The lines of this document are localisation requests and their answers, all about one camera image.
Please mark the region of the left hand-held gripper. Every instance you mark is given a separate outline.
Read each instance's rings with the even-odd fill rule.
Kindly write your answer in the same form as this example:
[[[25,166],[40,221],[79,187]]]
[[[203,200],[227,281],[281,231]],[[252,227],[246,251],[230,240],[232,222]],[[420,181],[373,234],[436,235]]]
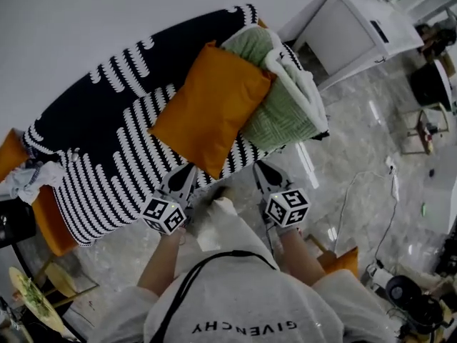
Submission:
[[[162,179],[159,189],[177,197],[188,197],[196,180],[197,168],[188,163],[174,168]],[[168,194],[148,196],[141,206],[141,219],[160,234],[172,235],[179,227],[191,221],[193,208],[182,206]]]

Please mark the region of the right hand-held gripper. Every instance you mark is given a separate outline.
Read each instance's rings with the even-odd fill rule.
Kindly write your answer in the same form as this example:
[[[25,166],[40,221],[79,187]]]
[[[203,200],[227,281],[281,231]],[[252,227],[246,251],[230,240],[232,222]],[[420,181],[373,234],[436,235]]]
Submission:
[[[253,165],[256,186],[266,202],[265,214],[278,226],[285,228],[302,222],[310,202],[303,188],[289,189],[288,174],[269,161],[258,160]]]

